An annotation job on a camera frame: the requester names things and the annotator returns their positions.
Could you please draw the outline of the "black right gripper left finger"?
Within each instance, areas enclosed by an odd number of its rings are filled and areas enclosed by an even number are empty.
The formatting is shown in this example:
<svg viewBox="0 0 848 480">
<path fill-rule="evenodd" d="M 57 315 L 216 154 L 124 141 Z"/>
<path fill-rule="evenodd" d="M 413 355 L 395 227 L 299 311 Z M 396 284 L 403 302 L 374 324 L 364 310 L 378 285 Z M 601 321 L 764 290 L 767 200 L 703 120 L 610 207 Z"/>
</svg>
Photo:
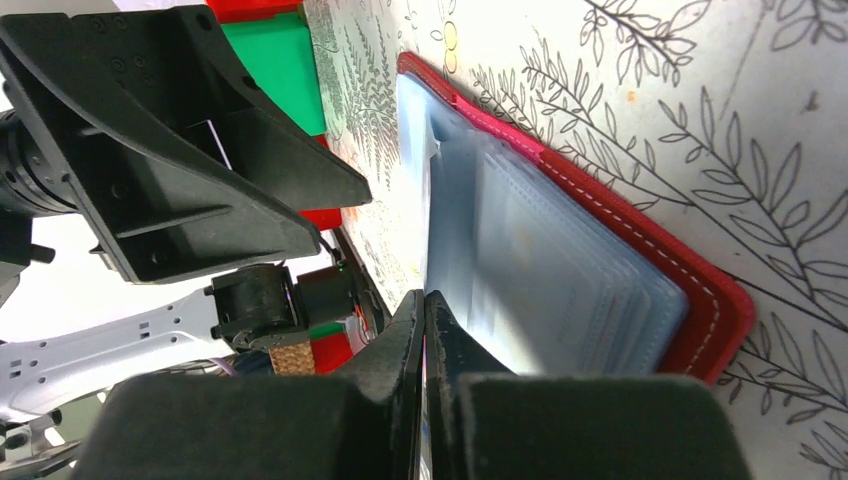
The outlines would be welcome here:
<svg viewBox="0 0 848 480">
<path fill-rule="evenodd" d="M 76 479 L 413 479 L 425 297 L 333 373 L 148 375 L 106 401 Z"/>
</svg>

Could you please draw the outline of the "red leather card holder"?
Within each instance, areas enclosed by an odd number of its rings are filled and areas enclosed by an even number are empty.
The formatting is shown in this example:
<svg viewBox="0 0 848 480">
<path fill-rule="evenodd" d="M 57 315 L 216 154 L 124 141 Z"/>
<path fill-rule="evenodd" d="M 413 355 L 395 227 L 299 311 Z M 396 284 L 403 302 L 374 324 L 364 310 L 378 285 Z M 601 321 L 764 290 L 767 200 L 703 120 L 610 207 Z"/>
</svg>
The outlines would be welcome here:
<svg viewBox="0 0 848 480">
<path fill-rule="evenodd" d="M 396 99 L 425 289 L 503 363 L 718 379 L 755 320 L 741 286 L 413 53 Z"/>
</svg>

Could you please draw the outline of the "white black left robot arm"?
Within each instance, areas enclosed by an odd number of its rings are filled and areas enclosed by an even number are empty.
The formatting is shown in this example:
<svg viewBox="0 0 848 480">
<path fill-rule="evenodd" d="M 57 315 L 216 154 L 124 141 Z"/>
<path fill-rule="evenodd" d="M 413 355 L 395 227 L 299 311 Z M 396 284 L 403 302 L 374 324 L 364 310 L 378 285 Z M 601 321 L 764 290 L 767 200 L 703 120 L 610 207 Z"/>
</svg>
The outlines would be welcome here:
<svg viewBox="0 0 848 480">
<path fill-rule="evenodd" d="M 78 214 L 126 282 L 211 276 L 151 311 L 1 346 L 1 419 L 27 423 L 132 376 L 304 338 L 284 262 L 320 249 L 310 211 L 360 206 L 364 176 L 281 106 L 207 5 L 1 18 L 1 288 L 50 263 L 38 218 Z"/>
</svg>

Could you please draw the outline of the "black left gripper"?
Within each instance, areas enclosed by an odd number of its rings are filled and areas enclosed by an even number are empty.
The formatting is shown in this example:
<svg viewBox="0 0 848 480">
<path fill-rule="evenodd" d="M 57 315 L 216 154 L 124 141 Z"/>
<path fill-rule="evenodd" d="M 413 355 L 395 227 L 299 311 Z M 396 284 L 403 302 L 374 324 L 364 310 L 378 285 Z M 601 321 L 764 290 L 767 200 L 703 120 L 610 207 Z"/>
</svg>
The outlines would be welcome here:
<svg viewBox="0 0 848 480">
<path fill-rule="evenodd" d="M 165 284 L 307 256 L 301 212 L 368 203 L 366 178 L 275 105 L 212 10 L 1 19 L 1 301 L 83 216 L 124 280 Z"/>
</svg>

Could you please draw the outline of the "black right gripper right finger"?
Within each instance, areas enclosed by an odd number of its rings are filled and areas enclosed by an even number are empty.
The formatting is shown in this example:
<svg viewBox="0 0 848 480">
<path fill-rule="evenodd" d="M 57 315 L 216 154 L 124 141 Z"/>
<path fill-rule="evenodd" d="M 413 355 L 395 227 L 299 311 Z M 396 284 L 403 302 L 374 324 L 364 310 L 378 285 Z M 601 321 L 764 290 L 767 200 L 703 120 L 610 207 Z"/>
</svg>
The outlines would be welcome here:
<svg viewBox="0 0 848 480">
<path fill-rule="evenodd" d="M 429 469 L 435 479 L 747 479 L 723 411 L 682 376 L 511 372 L 425 298 Z"/>
</svg>

